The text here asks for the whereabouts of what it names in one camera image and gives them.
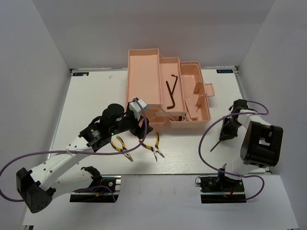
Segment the brown hex key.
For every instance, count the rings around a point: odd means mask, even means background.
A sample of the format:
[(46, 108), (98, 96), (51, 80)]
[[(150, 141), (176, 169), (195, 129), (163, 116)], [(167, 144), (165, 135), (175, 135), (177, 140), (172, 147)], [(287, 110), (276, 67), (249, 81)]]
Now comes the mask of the brown hex key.
[(167, 109), (173, 109), (175, 107), (175, 100), (174, 100), (174, 97), (173, 97), (173, 93), (170, 89), (170, 86), (169, 86), (169, 83), (168, 81), (166, 81), (166, 86), (167, 86), (167, 89), (168, 89), (168, 92), (169, 92), (169, 95), (170, 95), (170, 99), (171, 99), (171, 102), (172, 102), (172, 105), (168, 106)]
[(174, 85), (173, 85), (173, 88), (172, 88), (172, 91), (171, 91), (171, 93), (173, 94), (174, 90), (175, 90), (175, 87), (176, 87), (176, 84), (177, 84), (178, 76), (175, 75), (175, 74), (171, 74), (171, 76), (175, 77), (175, 82), (174, 82)]
[(221, 142), (222, 140), (220, 139), (210, 150), (210, 152), (212, 152), (216, 147), (217, 145)]

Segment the yellow needle-nose pliers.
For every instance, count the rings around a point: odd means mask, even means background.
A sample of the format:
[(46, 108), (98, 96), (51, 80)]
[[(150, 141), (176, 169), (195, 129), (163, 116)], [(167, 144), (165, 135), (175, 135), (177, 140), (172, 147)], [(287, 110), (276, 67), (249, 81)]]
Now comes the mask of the yellow needle-nose pliers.
[[(110, 142), (112, 148), (114, 150), (116, 150), (117, 152), (123, 152), (123, 151), (127, 151), (127, 148), (125, 146), (125, 143), (123, 141), (123, 139), (120, 137), (120, 136), (116, 136), (116, 139), (121, 143), (121, 147), (118, 147), (114, 144), (113, 141)], [(123, 154), (129, 161), (133, 162), (133, 158), (131, 157), (130, 153), (129, 152), (125, 152)]]

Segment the pink plastic toolbox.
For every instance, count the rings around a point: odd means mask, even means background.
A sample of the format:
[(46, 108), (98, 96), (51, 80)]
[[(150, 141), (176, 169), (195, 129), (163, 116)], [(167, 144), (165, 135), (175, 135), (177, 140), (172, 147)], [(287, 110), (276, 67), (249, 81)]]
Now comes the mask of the pink plastic toolbox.
[[(159, 49), (131, 49), (128, 52), (126, 102), (133, 98), (143, 99), (150, 125), (156, 129), (201, 129), (210, 121), (208, 98), (215, 95), (211, 83), (205, 83), (201, 66), (197, 61), (180, 61), (177, 57), (162, 57)], [(175, 77), (177, 84), (172, 105), (166, 86), (172, 90)]]

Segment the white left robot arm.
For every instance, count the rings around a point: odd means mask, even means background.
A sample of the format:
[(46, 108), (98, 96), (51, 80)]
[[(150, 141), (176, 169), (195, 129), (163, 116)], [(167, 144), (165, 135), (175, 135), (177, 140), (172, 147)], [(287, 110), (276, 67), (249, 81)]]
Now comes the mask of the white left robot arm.
[(95, 192), (114, 189), (93, 166), (82, 167), (74, 175), (66, 172), (90, 154), (97, 153), (111, 142), (112, 136), (129, 131), (138, 139), (152, 131), (146, 118), (148, 105), (142, 99), (129, 102), (127, 108), (117, 103), (92, 120), (63, 152), (55, 154), (30, 170), (20, 169), (16, 174), (17, 191), (31, 213), (45, 209), (53, 199), (70, 192)]

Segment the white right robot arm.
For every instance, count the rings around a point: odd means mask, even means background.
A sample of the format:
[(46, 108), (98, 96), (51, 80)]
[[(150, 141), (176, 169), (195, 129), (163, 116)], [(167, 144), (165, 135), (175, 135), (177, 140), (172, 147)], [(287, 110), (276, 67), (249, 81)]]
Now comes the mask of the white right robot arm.
[(263, 120), (256, 110), (248, 107), (247, 100), (234, 101), (229, 111), (232, 116), (223, 121), (219, 141), (236, 138), (241, 127), (246, 129), (246, 134), (240, 154), (222, 167), (225, 172), (216, 179), (217, 187), (222, 191), (228, 191), (234, 180), (257, 168), (276, 166), (283, 139), (283, 128)]

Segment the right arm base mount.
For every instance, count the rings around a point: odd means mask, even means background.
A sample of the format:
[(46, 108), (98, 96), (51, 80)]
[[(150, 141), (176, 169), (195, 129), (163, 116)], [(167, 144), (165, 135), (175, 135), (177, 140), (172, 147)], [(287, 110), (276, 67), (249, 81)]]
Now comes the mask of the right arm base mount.
[(195, 179), (200, 188), (202, 204), (237, 204), (247, 201), (242, 180), (233, 180), (218, 174), (200, 175)]

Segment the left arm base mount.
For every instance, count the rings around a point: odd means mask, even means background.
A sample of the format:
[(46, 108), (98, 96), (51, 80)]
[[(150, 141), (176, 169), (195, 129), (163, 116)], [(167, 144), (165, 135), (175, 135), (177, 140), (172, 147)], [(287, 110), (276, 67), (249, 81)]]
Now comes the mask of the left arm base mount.
[(71, 203), (115, 203), (120, 193), (120, 175), (102, 175), (97, 185), (81, 192), (71, 192)]

